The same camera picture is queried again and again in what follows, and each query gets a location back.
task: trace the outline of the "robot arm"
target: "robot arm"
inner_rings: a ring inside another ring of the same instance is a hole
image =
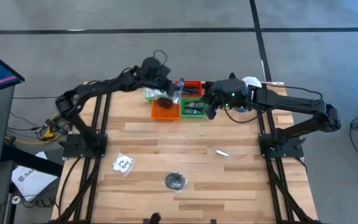
[[[275,128],[270,143],[274,147],[283,139],[295,138],[314,131],[332,132],[341,127],[339,113],[323,100],[309,100],[278,95],[272,90],[246,86],[242,80],[230,78],[215,82],[203,96],[208,104],[206,114],[214,119],[216,110],[222,107],[267,111],[280,109],[297,113],[311,114],[313,117],[286,129]]]
[[[96,131],[87,126],[80,118],[79,113],[85,103],[94,96],[101,96],[115,91],[135,91],[138,88],[148,87],[166,91],[172,95],[178,87],[167,79],[170,69],[162,65],[155,57],[146,58],[141,67],[135,66],[125,69],[121,74],[112,80],[92,81],[84,85],[66,91],[56,99],[56,107],[62,118],[73,124],[80,132],[80,139],[75,142],[61,142],[63,147],[87,148],[91,151],[99,151],[106,140]]]

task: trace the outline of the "wooden tabletop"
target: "wooden tabletop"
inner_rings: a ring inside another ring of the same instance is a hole
[[[286,95],[284,88],[270,88]],[[89,100],[81,112],[88,125],[95,101]],[[142,90],[113,93],[109,111],[108,146],[106,157],[101,160],[92,223],[142,223],[153,212],[161,214],[162,223],[209,223],[210,219],[217,219],[218,223],[275,223],[265,159],[260,155],[257,138],[257,120],[237,124],[224,111],[218,111],[212,121],[154,121],[150,117],[151,104],[144,99]],[[255,116],[255,111],[230,114],[247,120]],[[287,111],[273,110],[273,118],[278,128],[293,124]],[[229,153],[231,158],[215,155],[215,149]],[[112,170],[119,152],[136,160],[127,177]],[[74,161],[65,162],[58,192]],[[292,158],[283,158],[283,163],[290,193],[311,218],[317,219],[305,168]],[[78,192],[82,168],[83,159],[68,179],[62,210]],[[188,178],[180,194],[163,185],[167,174],[173,171]],[[282,216],[286,218],[279,196]],[[87,203],[88,194],[81,218],[85,218]],[[55,208],[52,218],[57,217]]]

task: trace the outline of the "concrete floor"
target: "concrete floor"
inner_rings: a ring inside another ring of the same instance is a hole
[[[358,27],[356,0],[257,0],[266,27]],[[253,27],[247,0],[5,0],[0,30]],[[272,80],[324,94],[342,116],[335,133],[307,135],[304,144],[319,219],[358,223],[358,154],[349,122],[358,116],[358,32],[263,33]],[[214,81],[237,76],[264,79],[255,33],[0,35],[0,58],[26,78],[15,96],[56,96],[87,80],[115,77],[164,50],[170,77]],[[289,90],[294,96],[309,97]],[[53,100],[15,100],[12,112],[41,124],[56,113]],[[307,116],[294,114],[296,122]],[[9,125],[27,128],[11,118]],[[354,133],[358,146],[358,132]],[[50,152],[59,146],[22,146]],[[54,197],[56,192],[46,196]],[[47,222],[52,209],[17,208],[15,223]]]

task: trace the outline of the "orange bin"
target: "orange bin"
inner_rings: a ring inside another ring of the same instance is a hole
[[[180,105],[173,104],[169,109],[162,108],[157,104],[157,100],[152,102],[152,118],[156,120],[177,120],[180,118]]]

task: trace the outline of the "green container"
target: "green container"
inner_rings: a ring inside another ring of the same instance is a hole
[[[145,88],[143,89],[143,95],[144,95],[144,98],[145,98],[149,103],[151,103],[151,102],[155,99],[155,97],[146,97],[146,89],[145,89]]]
[[[185,114],[185,104],[199,101],[202,101],[200,97],[182,97],[180,102],[180,116],[183,118],[204,118],[205,108],[203,110],[204,114]]]

